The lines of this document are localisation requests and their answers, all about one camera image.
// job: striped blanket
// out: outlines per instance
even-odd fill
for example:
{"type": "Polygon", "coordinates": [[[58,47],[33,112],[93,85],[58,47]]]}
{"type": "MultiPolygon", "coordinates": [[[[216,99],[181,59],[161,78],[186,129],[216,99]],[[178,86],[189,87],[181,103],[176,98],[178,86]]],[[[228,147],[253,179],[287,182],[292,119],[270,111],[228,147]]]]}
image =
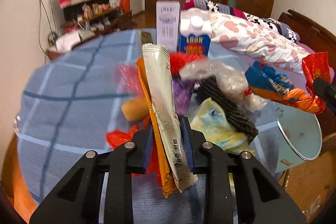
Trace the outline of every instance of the striped blanket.
{"type": "MultiPolygon", "coordinates": [[[[147,29],[156,37],[155,29],[147,29]]],[[[22,174],[37,203],[88,150],[110,151],[105,134],[127,132],[120,108],[132,94],[123,79],[116,79],[120,63],[134,64],[141,55],[138,31],[129,30],[97,38],[58,60],[38,68],[21,100],[18,153],[22,174]]],[[[209,58],[245,71],[247,64],[217,43],[209,58]]],[[[197,107],[192,101],[189,114],[197,107]]],[[[274,175],[278,160],[279,128],[273,104],[253,113],[259,136],[252,142],[257,158],[274,175]]],[[[104,207],[106,180],[101,197],[104,207]]],[[[132,177],[134,223],[201,223],[205,177],[183,193],[165,199],[154,174],[132,177]]],[[[100,223],[103,210],[100,210],[100,223]]]]}

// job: cardboard box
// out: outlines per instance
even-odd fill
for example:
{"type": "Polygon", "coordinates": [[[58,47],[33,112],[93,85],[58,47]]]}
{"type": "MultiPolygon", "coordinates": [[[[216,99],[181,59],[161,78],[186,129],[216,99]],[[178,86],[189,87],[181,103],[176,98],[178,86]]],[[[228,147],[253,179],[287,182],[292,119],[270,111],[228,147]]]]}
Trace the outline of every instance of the cardboard box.
{"type": "Polygon", "coordinates": [[[179,39],[180,2],[156,2],[156,44],[177,51],[179,39]]]}

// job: black ribbed fabric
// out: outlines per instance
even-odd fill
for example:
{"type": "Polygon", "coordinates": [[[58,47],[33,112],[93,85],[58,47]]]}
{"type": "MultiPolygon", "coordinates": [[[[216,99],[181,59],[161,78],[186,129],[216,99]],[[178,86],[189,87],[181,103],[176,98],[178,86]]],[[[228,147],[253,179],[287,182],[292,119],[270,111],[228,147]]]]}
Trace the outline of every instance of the black ribbed fabric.
{"type": "Polygon", "coordinates": [[[230,101],[219,89],[216,78],[210,77],[202,80],[197,90],[197,99],[204,101],[211,97],[225,112],[227,121],[235,128],[237,132],[245,133],[251,142],[257,135],[258,130],[255,124],[247,117],[237,105],[230,101]]]}

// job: wooden bed frame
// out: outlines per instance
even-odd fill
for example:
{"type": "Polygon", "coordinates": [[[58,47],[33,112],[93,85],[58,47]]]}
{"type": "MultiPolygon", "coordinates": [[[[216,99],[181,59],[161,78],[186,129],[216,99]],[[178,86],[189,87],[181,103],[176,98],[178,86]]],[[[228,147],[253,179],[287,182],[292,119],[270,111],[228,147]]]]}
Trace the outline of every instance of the wooden bed frame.
{"type": "MultiPolygon", "coordinates": [[[[279,21],[297,32],[300,36],[300,43],[307,45],[314,52],[328,52],[329,66],[336,72],[336,36],[334,34],[310,18],[293,10],[282,13],[279,21]]],[[[323,137],[336,132],[336,117],[328,107],[322,114],[317,115],[317,118],[323,137]]]]}

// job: silver screw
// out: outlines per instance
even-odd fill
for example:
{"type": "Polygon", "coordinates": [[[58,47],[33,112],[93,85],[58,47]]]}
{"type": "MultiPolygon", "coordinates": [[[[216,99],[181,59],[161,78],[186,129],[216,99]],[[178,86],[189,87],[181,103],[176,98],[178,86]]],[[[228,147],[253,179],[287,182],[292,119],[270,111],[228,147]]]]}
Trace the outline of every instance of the silver screw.
{"type": "Polygon", "coordinates": [[[244,151],[241,156],[244,158],[244,159],[250,159],[251,158],[251,153],[248,152],[248,151],[244,151]]]}
{"type": "Polygon", "coordinates": [[[128,149],[131,149],[135,146],[135,144],[133,142],[127,142],[125,143],[125,147],[128,148],[128,149]]]}
{"type": "Polygon", "coordinates": [[[96,152],[94,152],[94,151],[87,151],[86,154],[85,154],[85,156],[89,159],[94,158],[95,155],[96,155],[96,152]]]}
{"type": "Polygon", "coordinates": [[[204,148],[206,148],[206,149],[210,149],[210,148],[212,148],[212,143],[211,142],[205,142],[205,143],[203,143],[203,147],[204,148]]]}

